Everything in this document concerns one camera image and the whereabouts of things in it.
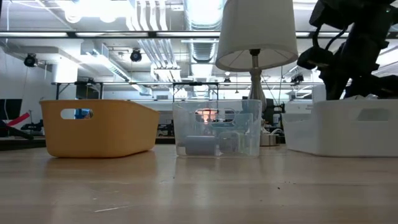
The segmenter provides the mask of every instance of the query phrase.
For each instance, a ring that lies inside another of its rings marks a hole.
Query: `white lampshade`
[[[229,0],[225,4],[216,66],[248,72],[253,68],[251,49],[261,49],[261,69],[298,59],[292,0]]]

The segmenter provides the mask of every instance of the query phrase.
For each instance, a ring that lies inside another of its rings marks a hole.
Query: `wooden table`
[[[0,222],[398,223],[398,159],[184,159],[174,146],[120,159],[0,152]]]

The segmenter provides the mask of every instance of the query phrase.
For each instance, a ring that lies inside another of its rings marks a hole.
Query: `ceiling fixture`
[[[229,77],[226,77],[226,78],[224,79],[224,82],[225,82],[225,83],[231,83],[231,79],[230,79]]]
[[[142,60],[141,50],[133,49],[130,55],[130,59],[132,62],[140,62]]]
[[[80,22],[82,17],[99,17],[101,21],[111,23],[129,12],[128,2],[124,1],[72,0],[56,3],[65,11],[65,19],[72,24]]]
[[[29,68],[34,68],[39,64],[37,60],[36,54],[27,54],[27,57],[24,60],[24,65]]]
[[[299,84],[301,84],[302,82],[304,82],[304,77],[303,75],[297,75],[296,77],[292,78],[292,81],[290,81],[292,84],[292,86],[298,86]]]

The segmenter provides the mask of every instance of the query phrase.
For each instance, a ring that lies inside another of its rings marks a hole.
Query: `clear plastic container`
[[[257,157],[261,101],[184,101],[173,104],[179,156]]]

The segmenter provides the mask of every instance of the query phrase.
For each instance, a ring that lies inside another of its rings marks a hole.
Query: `lamp base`
[[[262,90],[261,85],[261,73],[262,70],[260,68],[254,68],[250,71],[251,75],[251,87],[249,93],[250,100],[260,100],[262,103],[262,112],[264,112],[267,108],[267,100],[264,95],[264,91]]]

